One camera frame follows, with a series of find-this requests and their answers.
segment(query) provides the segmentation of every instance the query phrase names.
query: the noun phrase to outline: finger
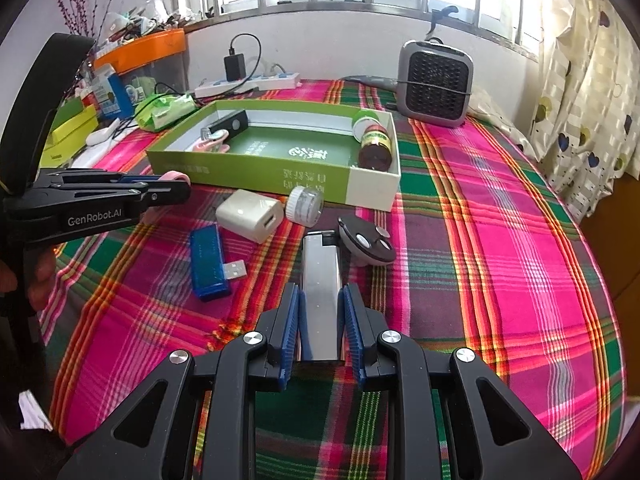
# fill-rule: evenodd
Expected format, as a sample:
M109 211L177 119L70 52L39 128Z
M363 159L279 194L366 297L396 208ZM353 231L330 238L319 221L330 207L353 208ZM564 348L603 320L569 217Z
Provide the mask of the finger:
M11 292L18 287L18 279L12 270L0 260L0 292Z
M48 280L44 280L42 282L33 283L29 287L28 297L29 303L34 310L42 310L49 303L49 295L53 290L53 276L51 276Z
M44 282L48 280L56 272L56 255L53 252L53 248L47 249L43 252L36 266L35 281Z

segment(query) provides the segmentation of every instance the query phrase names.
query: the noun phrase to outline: white wall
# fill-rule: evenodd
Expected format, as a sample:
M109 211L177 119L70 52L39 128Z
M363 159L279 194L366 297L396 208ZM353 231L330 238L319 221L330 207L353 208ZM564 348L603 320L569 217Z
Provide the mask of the white wall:
M260 38L262 55L303 78L329 79L367 74L398 76L398 56L407 40L421 40L429 24L386 14L309 11L270 14L219 23L187 35L188 81L225 76L223 57L239 32ZM538 64L520 54L466 32L440 27L438 36L471 56L474 79L520 129L530 126L536 101ZM239 38L236 52L257 55L253 38ZM253 62L247 63L247 72Z
M110 10L126 12L148 0L113 0ZM164 0L167 7L170 0ZM97 27L100 26L108 0L98 0ZM87 14L94 0L87 0ZM30 0L0 45L0 137L4 125L33 61L49 37L55 32L68 32L56 0Z

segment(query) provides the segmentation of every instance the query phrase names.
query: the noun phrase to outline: blue usb device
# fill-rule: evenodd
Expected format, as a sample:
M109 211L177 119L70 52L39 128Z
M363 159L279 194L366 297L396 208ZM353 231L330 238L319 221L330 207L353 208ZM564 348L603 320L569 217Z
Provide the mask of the blue usb device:
M191 284L201 301L231 294L229 280L246 276L244 262L224 263L217 225L191 232Z

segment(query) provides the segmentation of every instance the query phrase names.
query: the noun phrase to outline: black power adapter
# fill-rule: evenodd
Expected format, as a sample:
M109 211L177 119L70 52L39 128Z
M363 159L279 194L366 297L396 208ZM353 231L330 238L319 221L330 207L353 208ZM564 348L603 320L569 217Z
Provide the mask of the black power adapter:
M225 57L225 73L226 80L229 82L238 81L246 77L244 54L236 54L233 47L229 49L229 55Z

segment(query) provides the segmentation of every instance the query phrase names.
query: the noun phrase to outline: orange storage box lid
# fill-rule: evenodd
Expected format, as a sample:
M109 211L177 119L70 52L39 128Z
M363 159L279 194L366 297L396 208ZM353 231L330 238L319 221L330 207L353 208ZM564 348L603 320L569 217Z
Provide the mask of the orange storage box lid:
M187 42L183 28L156 32L144 38L131 41L99 57L94 62L94 68L106 64L113 66L119 74L126 74L163 57L180 54L187 50Z

